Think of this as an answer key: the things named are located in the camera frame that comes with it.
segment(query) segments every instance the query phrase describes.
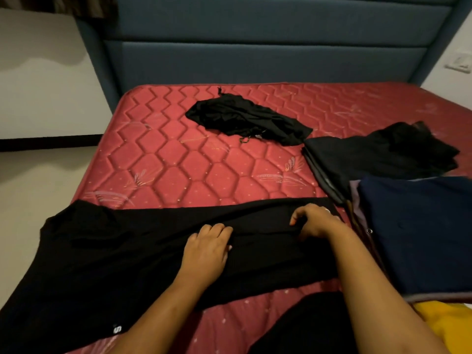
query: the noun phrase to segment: headboard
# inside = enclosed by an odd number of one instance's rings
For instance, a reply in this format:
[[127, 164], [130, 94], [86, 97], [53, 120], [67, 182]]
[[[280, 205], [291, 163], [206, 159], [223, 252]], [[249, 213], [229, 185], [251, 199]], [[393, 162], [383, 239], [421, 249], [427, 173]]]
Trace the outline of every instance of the headboard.
[[140, 84], [407, 82], [458, 1], [117, 0], [77, 24], [114, 110]]

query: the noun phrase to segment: white wall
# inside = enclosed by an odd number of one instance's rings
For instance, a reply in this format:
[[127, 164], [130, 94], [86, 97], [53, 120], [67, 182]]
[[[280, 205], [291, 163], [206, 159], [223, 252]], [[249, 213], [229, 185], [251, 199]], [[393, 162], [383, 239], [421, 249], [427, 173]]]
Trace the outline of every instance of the white wall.
[[472, 74], [444, 68], [457, 51], [472, 52], [472, 13], [465, 19], [421, 87], [472, 109]]
[[102, 134], [110, 118], [74, 19], [0, 8], [0, 139]]

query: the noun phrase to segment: black baseboard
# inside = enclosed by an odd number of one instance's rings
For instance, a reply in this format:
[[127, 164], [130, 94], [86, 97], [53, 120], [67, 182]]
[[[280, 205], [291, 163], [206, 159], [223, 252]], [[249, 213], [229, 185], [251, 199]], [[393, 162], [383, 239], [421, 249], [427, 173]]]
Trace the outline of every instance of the black baseboard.
[[0, 151], [79, 148], [98, 145], [103, 134], [0, 139]]

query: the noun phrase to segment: yellow garment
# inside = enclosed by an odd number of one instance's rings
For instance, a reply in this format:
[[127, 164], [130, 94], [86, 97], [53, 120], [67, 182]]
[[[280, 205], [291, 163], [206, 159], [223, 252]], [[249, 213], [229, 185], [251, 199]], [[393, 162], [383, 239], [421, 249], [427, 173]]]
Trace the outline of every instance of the yellow garment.
[[416, 311], [451, 354], [472, 353], [472, 309], [459, 303], [416, 303]]

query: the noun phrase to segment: black clothing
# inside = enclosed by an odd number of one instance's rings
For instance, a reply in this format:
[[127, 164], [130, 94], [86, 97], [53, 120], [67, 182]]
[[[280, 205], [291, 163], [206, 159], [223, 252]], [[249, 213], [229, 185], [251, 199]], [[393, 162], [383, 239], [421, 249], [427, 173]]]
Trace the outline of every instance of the black clothing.
[[266, 106], [230, 93], [221, 93], [219, 98], [197, 101], [186, 113], [186, 117], [207, 129], [216, 129], [226, 135], [262, 137], [276, 140], [282, 145], [299, 145], [313, 129], [297, 119], [283, 116]]
[[357, 354], [341, 292], [304, 297], [280, 317], [248, 354]]
[[[320, 169], [316, 169], [318, 165], [335, 192], [348, 200], [351, 199], [349, 180], [367, 175], [404, 180], [437, 177], [457, 168], [453, 158], [459, 153], [436, 139], [422, 122], [395, 123], [368, 136], [312, 138], [304, 144], [304, 156], [310, 160], [307, 163], [315, 177], [316, 172], [320, 173]], [[316, 179], [320, 180], [322, 189], [333, 196], [329, 184], [320, 175]]]
[[0, 310], [0, 352], [63, 354], [127, 331], [172, 283], [187, 238], [204, 224], [232, 226], [233, 249], [199, 308], [333, 278], [329, 243], [299, 244], [302, 223], [289, 226], [309, 202], [337, 214], [328, 198], [136, 210], [76, 201], [46, 221], [31, 267]]
[[472, 299], [471, 180], [365, 177], [359, 194], [371, 236], [402, 295], [469, 292]]

